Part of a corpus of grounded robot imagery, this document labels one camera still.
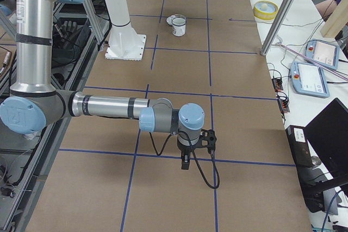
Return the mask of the white mug lid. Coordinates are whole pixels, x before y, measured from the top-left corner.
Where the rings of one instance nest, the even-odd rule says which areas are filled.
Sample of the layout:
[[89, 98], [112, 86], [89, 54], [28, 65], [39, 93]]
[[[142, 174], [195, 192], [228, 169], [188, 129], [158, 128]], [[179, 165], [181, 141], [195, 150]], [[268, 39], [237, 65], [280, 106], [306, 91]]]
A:
[[169, 16], [169, 17], [166, 19], [166, 23], [167, 23], [169, 26], [172, 26], [172, 20], [173, 20], [173, 16]]

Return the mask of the orange connector board near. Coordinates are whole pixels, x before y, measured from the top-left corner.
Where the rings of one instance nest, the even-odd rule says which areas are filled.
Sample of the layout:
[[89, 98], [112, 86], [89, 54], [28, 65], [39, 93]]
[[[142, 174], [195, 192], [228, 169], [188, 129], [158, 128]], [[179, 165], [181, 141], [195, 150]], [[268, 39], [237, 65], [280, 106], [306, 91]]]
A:
[[281, 113], [285, 114], [290, 112], [288, 104], [285, 102], [285, 100], [278, 99], [278, 106]]

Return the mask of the orange connector board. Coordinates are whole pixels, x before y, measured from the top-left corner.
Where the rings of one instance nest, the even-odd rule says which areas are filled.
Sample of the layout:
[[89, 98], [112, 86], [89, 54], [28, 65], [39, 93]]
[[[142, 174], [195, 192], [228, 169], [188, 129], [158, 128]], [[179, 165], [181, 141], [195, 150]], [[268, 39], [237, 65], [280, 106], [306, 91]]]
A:
[[290, 112], [288, 104], [285, 102], [285, 100], [278, 99], [278, 106], [281, 113], [285, 114]]
[[282, 83], [283, 83], [282, 78], [272, 78], [272, 84], [273, 84], [275, 92], [283, 91]]

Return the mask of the black computer box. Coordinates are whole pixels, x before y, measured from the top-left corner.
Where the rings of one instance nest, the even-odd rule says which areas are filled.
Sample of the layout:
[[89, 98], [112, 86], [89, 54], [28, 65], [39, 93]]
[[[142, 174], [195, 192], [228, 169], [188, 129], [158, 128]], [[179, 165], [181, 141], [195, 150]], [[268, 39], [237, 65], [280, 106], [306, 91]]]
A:
[[290, 125], [285, 131], [295, 165], [297, 167], [313, 167], [304, 127]]

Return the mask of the orange connector board far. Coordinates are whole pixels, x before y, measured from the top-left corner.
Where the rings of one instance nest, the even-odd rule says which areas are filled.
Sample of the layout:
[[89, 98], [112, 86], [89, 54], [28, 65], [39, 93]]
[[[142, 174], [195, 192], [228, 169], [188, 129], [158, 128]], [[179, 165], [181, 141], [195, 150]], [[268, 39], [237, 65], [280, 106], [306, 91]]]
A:
[[282, 83], [283, 83], [282, 78], [272, 78], [272, 84], [273, 84], [275, 92], [283, 91]]

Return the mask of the white enamel mug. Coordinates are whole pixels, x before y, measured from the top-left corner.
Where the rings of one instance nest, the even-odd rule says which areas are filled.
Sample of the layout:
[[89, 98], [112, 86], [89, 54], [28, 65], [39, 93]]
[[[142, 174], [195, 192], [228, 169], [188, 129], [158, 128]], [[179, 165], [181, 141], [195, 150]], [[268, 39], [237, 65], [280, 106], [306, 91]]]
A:
[[184, 36], [186, 32], [186, 24], [172, 24], [172, 34], [177, 37]]

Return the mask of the near teach pendant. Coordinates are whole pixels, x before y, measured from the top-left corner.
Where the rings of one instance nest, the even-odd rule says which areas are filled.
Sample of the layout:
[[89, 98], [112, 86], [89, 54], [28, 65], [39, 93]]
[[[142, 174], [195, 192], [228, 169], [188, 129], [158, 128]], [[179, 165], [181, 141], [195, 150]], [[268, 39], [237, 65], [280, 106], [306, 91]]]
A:
[[296, 93], [319, 98], [330, 96], [322, 68], [310, 63], [294, 61], [290, 68], [290, 74]]

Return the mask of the teach pendant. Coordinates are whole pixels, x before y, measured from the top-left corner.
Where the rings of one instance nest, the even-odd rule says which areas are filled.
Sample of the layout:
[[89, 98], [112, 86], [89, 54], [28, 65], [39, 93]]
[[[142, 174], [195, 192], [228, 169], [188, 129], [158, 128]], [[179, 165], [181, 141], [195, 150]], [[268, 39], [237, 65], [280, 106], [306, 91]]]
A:
[[339, 47], [332, 43], [317, 39], [310, 40], [306, 46], [305, 56], [330, 69], [338, 69]]
[[290, 68], [290, 74], [296, 93], [319, 98], [330, 96], [322, 68], [310, 63], [294, 61]]

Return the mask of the black monitor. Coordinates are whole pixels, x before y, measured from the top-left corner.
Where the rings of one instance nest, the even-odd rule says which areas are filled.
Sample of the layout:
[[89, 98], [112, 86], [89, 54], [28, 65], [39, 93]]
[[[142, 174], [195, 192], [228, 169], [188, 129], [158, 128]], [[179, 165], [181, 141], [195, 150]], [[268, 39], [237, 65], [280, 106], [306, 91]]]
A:
[[333, 177], [347, 173], [347, 107], [331, 101], [304, 128], [310, 145]]

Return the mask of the yellow tape roll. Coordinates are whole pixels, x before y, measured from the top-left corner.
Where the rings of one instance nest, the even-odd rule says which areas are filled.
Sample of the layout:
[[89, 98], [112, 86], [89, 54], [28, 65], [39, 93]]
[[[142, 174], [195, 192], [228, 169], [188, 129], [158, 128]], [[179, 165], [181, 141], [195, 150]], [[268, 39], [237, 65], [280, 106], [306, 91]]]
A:
[[271, 1], [258, 1], [253, 6], [253, 14], [260, 20], [273, 20], [278, 13], [278, 6]]

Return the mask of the far teach pendant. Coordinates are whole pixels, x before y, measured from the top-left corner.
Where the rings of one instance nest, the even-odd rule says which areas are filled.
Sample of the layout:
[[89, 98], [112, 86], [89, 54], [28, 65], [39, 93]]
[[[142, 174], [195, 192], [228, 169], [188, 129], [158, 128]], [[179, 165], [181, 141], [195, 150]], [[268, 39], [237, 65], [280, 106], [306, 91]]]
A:
[[305, 56], [330, 69], [338, 69], [339, 47], [332, 43], [317, 39], [310, 40], [306, 46]]

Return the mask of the wooden beam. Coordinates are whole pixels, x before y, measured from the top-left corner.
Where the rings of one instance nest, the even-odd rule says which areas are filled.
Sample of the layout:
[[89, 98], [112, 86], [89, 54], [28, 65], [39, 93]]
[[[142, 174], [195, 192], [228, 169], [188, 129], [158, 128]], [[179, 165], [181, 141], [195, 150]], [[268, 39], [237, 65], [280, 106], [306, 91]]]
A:
[[324, 26], [320, 29], [320, 33], [323, 37], [335, 38], [343, 26], [347, 24], [347, 1], [348, 0], [340, 1]]

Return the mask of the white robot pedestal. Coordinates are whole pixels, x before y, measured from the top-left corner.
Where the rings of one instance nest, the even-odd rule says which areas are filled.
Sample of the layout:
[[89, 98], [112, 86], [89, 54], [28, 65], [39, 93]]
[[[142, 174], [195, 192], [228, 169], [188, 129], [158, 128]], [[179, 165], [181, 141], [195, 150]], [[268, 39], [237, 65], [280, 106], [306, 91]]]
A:
[[126, 0], [105, 0], [111, 30], [107, 59], [140, 61], [143, 56], [146, 35], [138, 34], [132, 27]]

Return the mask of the black equipment under frame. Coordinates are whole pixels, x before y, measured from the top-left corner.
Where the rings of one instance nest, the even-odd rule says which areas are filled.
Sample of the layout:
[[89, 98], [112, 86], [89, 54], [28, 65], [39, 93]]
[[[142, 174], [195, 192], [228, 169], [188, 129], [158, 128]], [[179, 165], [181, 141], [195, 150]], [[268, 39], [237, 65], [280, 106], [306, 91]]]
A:
[[75, 62], [90, 36], [86, 18], [60, 18], [53, 26], [52, 68]]

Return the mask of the aluminium frame post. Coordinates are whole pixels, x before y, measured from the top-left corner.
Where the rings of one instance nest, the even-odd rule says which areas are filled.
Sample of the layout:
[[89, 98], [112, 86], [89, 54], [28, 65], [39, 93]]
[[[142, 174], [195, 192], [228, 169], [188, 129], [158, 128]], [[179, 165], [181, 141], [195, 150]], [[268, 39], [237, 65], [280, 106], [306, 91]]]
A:
[[278, 34], [278, 31], [280, 30], [280, 27], [292, 5], [294, 0], [283, 0], [282, 3], [281, 3], [281, 6], [278, 10], [278, 13], [274, 19], [274, 22], [273, 24], [271, 25], [271, 28], [265, 38], [265, 41], [262, 45], [262, 48], [260, 50], [260, 54], [262, 56], [266, 56], [275, 37], [277, 36]]

